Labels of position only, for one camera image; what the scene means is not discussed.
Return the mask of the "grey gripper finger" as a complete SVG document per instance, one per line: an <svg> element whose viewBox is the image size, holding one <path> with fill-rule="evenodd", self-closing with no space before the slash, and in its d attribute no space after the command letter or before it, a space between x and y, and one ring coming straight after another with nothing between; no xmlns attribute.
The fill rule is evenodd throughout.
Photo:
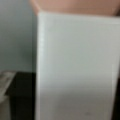
<svg viewBox="0 0 120 120"><path fill-rule="evenodd" d="M0 99L4 98L5 92L7 91L14 76L15 76L14 72L10 71L0 72Z"/></svg>

